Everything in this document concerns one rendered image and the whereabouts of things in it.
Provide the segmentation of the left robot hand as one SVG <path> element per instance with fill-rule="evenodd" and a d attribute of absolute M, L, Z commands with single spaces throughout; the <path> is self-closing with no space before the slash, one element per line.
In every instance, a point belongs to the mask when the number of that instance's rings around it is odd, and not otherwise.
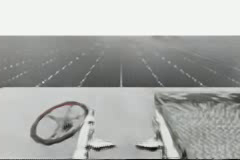
<path fill-rule="evenodd" d="M 105 141 L 103 139 L 95 138 L 88 142 L 88 146 L 92 149 L 99 150 L 99 149 L 103 149 L 103 148 L 114 147 L 114 144 L 109 141 Z"/>

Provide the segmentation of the grey mesh tray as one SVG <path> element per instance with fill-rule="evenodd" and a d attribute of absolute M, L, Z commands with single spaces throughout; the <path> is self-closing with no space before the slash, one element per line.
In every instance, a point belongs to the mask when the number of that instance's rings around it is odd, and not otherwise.
<path fill-rule="evenodd" d="M 157 92 L 179 159 L 240 159 L 240 92 Z"/>

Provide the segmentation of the grey table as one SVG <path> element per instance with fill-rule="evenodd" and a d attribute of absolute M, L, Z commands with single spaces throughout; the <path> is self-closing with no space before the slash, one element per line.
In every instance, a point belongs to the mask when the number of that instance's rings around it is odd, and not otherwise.
<path fill-rule="evenodd" d="M 156 138 L 153 117 L 157 92 L 240 92 L 239 87 L 10 87 L 0 89 L 0 159 L 73 159 L 78 131 L 71 138 L 54 145 L 36 143 L 30 137 L 30 127 L 45 110 L 66 101 L 85 104 L 95 111 L 92 139 L 99 138 L 114 147 L 92 149 L 87 159 L 156 160 L 163 157 L 162 148 L 137 147 Z M 47 138 L 56 124 L 45 118 L 39 125 L 39 135 Z"/>

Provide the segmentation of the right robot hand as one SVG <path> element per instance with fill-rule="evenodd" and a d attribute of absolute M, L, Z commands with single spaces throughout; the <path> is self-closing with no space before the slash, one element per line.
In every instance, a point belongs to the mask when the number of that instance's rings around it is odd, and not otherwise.
<path fill-rule="evenodd" d="M 137 147 L 147 148 L 147 149 L 158 149 L 162 146 L 163 146 L 163 143 L 156 138 L 150 138 L 137 144 Z"/>

